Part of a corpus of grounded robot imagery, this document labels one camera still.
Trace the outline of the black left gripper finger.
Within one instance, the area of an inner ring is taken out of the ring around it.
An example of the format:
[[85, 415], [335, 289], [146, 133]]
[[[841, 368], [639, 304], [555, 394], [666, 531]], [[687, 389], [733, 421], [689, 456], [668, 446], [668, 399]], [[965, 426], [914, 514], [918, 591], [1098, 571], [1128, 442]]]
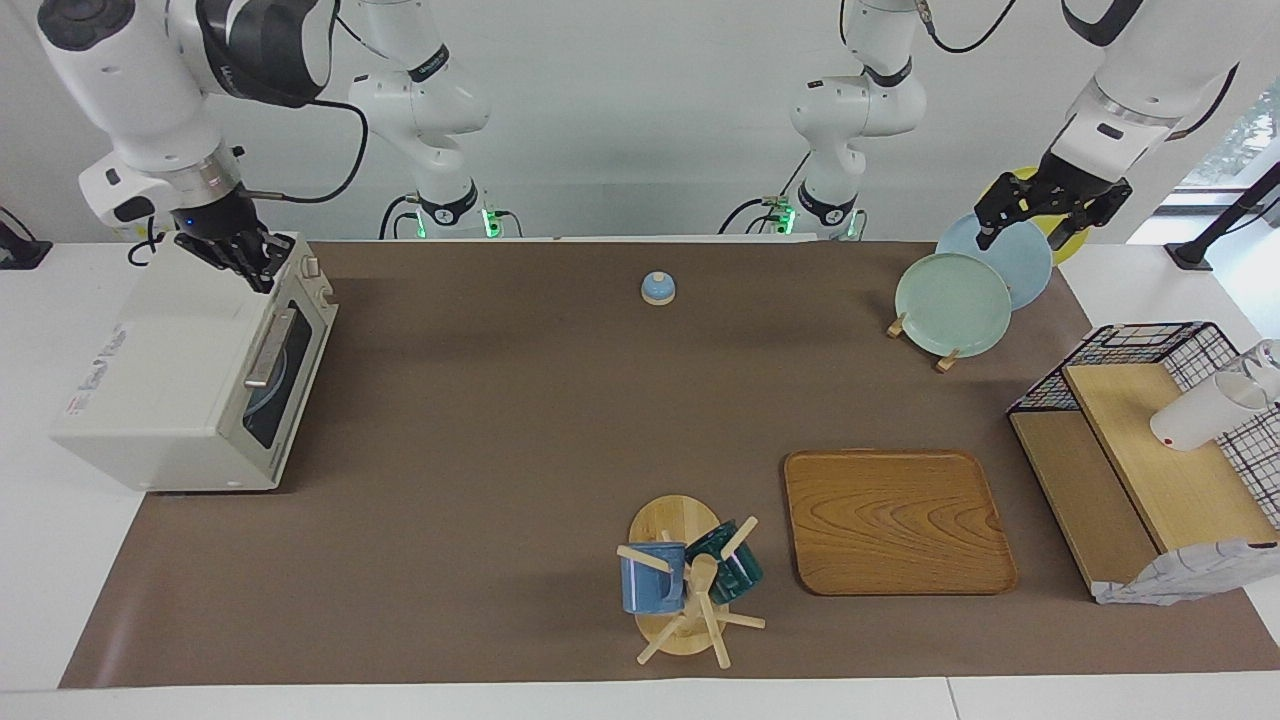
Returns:
[[1108, 224], [1125, 201], [1126, 195], [1075, 197], [1070, 206], [1070, 237], [1085, 233], [1089, 228]]
[[1030, 182], [1023, 178], [997, 178], [975, 202], [979, 231], [975, 237], [980, 251], [987, 251], [998, 234], [1011, 224], [1029, 217], [1027, 196]]

